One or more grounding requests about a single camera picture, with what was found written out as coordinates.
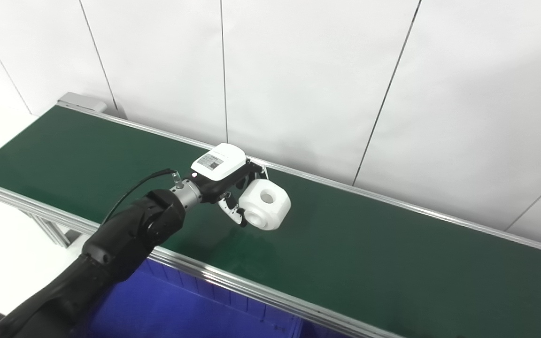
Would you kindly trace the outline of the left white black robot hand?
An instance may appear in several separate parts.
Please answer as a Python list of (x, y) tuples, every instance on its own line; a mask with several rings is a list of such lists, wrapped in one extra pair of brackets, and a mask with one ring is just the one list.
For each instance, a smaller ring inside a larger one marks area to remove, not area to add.
[(235, 145), (221, 143), (195, 160), (191, 170), (200, 203), (217, 204), (237, 225), (246, 227), (245, 210), (231, 190), (244, 191), (254, 180), (268, 179), (266, 165)]

